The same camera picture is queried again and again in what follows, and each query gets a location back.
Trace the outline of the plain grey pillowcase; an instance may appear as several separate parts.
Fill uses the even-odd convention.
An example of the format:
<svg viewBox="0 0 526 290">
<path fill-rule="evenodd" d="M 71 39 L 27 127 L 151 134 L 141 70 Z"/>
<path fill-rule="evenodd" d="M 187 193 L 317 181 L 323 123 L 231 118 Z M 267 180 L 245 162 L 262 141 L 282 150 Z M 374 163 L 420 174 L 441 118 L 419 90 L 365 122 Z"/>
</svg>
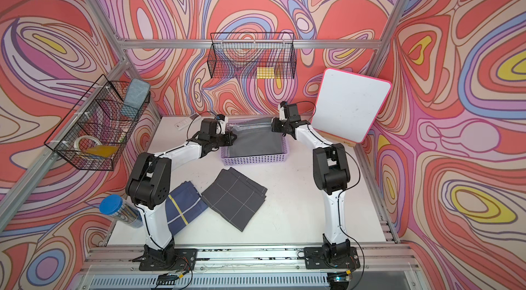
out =
<svg viewBox="0 0 526 290">
<path fill-rule="evenodd" d="M 271 131 L 272 117 L 237 121 L 228 126 L 238 136 L 227 156 L 256 157 L 283 154 L 282 135 Z"/>
</svg>

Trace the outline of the dark grey checked pillowcase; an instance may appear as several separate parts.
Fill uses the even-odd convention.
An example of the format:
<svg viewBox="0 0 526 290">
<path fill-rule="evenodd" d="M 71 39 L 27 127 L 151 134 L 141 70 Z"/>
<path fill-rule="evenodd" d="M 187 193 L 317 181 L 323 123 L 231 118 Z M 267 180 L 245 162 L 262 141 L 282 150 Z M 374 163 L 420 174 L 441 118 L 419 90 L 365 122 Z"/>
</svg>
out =
<svg viewBox="0 0 526 290">
<path fill-rule="evenodd" d="M 266 187 L 231 167 L 219 172 L 201 198 L 209 208 L 243 232 L 264 204 L 267 191 Z"/>
</svg>

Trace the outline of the navy yellow-striped pillowcase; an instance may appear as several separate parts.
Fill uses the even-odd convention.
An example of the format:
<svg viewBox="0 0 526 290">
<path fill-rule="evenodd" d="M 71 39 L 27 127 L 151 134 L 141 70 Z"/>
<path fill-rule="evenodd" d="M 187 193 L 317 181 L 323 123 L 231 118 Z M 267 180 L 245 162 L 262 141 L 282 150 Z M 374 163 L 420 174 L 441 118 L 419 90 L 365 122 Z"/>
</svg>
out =
<svg viewBox="0 0 526 290">
<path fill-rule="evenodd" d="M 172 236 L 181 232 L 207 209 L 208 205 L 193 183 L 186 181 L 172 190 L 165 205 L 168 229 Z"/>
</svg>

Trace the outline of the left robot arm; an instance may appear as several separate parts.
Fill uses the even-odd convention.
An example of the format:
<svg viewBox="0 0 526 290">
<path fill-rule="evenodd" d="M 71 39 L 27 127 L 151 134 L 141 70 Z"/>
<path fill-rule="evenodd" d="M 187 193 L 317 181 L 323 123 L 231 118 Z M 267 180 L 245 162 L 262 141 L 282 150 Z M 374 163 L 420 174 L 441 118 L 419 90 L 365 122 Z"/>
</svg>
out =
<svg viewBox="0 0 526 290">
<path fill-rule="evenodd" d="M 125 193 L 140 213 L 149 249 L 164 252 L 173 241 L 165 209 L 172 171 L 220 147 L 232 146 L 237 136 L 227 129 L 227 124 L 225 115 L 205 118 L 200 130 L 182 144 L 164 152 L 138 155 Z"/>
</svg>

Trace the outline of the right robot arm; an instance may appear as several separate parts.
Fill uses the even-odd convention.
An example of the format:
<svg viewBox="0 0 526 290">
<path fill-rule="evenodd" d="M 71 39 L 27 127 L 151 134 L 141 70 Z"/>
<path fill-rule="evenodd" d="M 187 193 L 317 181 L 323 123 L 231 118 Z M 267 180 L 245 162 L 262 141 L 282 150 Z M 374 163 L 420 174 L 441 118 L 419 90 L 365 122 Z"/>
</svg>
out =
<svg viewBox="0 0 526 290">
<path fill-rule="evenodd" d="M 290 135 L 312 150 L 313 179 L 324 199 L 323 256 L 327 260 L 348 256 L 351 244 L 343 226 L 345 191 L 351 178 L 347 152 L 342 144 L 323 138 L 309 121 L 302 119 L 296 104 L 281 102 L 278 110 L 279 116 L 273 118 L 271 130 Z"/>
</svg>

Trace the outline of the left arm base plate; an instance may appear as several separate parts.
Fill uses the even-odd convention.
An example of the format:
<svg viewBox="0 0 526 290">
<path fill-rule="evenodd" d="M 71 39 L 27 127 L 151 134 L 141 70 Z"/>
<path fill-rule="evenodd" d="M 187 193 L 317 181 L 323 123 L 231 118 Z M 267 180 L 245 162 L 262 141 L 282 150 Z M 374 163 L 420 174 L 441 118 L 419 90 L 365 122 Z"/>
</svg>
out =
<svg viewBox="0 0 526 290">
<path fill-rule="evenodd" d="M 182 272 L 193 270 L 197 261 L 197 249 L 175 249 L 155 250 L 145 246 L 141 257 L 135 258 L 139 262 L 139 270 L 146 272 L 174 271 Z"/>
</svg>

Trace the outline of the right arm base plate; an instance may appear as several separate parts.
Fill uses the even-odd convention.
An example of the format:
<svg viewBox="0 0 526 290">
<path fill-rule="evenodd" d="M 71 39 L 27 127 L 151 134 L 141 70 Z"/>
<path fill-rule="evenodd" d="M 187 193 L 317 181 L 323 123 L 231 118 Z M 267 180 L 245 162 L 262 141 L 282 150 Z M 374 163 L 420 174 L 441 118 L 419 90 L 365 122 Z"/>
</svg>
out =
<svg viewBox="0 0 526 290">
<path fill-rule="evenodd" d="M 340 249 L 336 255 L 326 253 L 322 247 L 305 247 L 304 261 L 306 269 L 350 269 L 361 268 L 356 247 Z"/>
</svg>

